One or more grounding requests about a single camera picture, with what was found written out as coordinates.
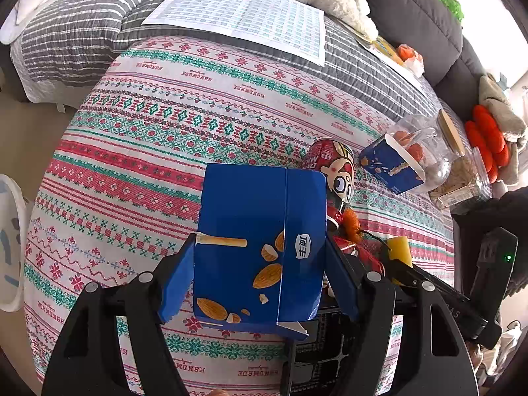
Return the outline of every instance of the almond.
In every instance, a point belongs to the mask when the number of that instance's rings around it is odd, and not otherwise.
[[[269,244],[265,244],[264,247],[262,247],[260,254],[262,254],[262,257],[268,262],[273,262],[279,257],[279,254]]]
[[[282,265],[280,263],[272,263],[263,268],[253,280],[253,287],[255,289],[265,289],[275,283],[278,283],[282,277]]]
[[[277,238],[275,238],[275,248],[279,252],[284,251],[284,229],[277,235]]]
[[[240,319],[240,316],[238,314],[229,313],[229,316],[228,316],[228,318],[225,321],[227,321],[228,323],[236,324],[236,323],[240,323],[241,319]]]
[[[210,299],[198,298],[196,303],[202,312],[210,318],[215,320],[225,320],[225,318],[228,316],[228,312],[218,302],[212,301]]]

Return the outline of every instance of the sofa cushion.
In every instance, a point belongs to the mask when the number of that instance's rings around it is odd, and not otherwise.
[[[473,107],[479,103],[479,83],[483,74],[484,67],[464,37],[460,57],[435,86],[435,92],[463,121],[470,120]]]
[[[462,28],[440,0],[367,0],[379,33],[423,56],[424,76],[435,86],[462,50]]]

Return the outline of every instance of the silver bolt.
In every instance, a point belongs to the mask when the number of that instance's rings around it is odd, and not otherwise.
[[[435,285],[431,283],[430,281],[425,281],[422,283],[422,287],[427,292],[432,292],[435,289]]]
[[[92,292],[95,292],[97,290],[97,288],[99,287],[99,285],[95,282],[95,281],[91,281],[89,282],[86,286],[85,286],[85,290],[88,292],[88,293],[92,293]]]
[[[366,273],[366,277],[369,281],[372,281],[374,283],[377,283],[381,281],[381,274],[376,271],[369,271]]]
[[[144,272],[143,274],[139,275],[139,282],[140,283],[148,283],[149,281],[152,281],[154,276],[151,272]]]

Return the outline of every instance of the red and green patterned fabric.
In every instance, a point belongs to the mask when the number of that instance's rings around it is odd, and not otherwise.
[[[39,378],[84,285],[129,282],[196,230],[208,162],[298,167],[318,138],[357,152],[390,124],[322,80],[232,47],[157,37],[123,52],[64,133],[31,217],[25,314]],[[451,220],[427,196],[395,196],[356,167],[352,206],[363,228],[406,235],[415,263],[452,283]],[[192,297],[191,286],[163,327],[189,393],[277,394],[283,340],[204,328]],[[130,388],[141,393],[125,319],[118,333]],[[400,319],[392,333],[380,392],[390,385]]]

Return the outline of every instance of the beige floor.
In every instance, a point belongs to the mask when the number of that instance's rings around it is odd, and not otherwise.
[[[72,116],[73,111],[57,112],[54,104],[19,103],[5,91],[0,92],[0,173],[14,179],[26,198],[35,198],[44,170]],[[0,347],[22,379],[40,394],[23,309],[16,313],[0,311]]]

